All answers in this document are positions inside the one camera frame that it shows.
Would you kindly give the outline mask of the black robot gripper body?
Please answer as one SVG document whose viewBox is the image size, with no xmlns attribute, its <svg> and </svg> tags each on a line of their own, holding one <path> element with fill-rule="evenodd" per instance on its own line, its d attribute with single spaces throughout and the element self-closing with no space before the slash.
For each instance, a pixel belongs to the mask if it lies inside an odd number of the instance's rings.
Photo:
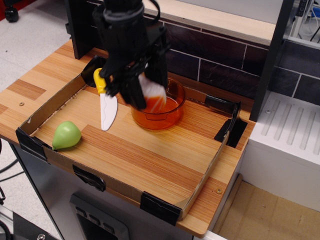
<svg viewBox="0 0 320 240">
<path fill-rule="evenodd" d="M 148 60 L 155 50 L 170 45 L 166 39 L 166 28 L 158 25 L 159 16 L 144 19 L 142 4 L 102 4 L 93 10 L 92 17 L 98 30 L 103 48 L 108 52 L 108 61 L 100 76 L 108 78 L 122 72 L 129 64 L 136 75 L 144 72 Z"/>
</svg>

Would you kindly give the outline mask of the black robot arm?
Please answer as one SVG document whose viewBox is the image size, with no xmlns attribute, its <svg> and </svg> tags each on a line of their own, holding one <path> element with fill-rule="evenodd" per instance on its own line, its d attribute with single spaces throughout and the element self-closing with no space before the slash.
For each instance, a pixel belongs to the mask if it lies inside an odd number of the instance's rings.
<svg viewBox="0 0 320 240">
<path fill-rule="evenodd" d="M 105 0 L 92 13 L 108 60 L 99 75 L 106 80 L 106 93 L 120 93 L 136 109 L 147 107 L 139 75 L 164 88 L 168 86 L 166 53 L 170 49 L 167 29 L 160 15 L 144 19 L 140 0 Z"/>
</svg>

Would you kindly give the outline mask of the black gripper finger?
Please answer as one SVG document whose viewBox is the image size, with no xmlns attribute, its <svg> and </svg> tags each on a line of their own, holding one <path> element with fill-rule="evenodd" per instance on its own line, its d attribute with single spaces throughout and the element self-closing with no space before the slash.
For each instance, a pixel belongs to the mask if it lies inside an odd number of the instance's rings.
<svg viewBox="0 0 320 240">
<path fill-rule="evenodd" d="M 106 93 L 114 97 L 120 93 L 124 101 L 138 110 L 147 107 L 139 78 L 136 75 L 113 75 L 113 80 L 106 81 Z"/>
<path fill-rule="evenodd" d="M 166 58 L 166 49 L 159 48 L 155 50 L 148 60 L 146 67 L 146 76 L 152 82 L 155 82 L 164 87 L 168 87 L 168 66 Z"/>
</svg>

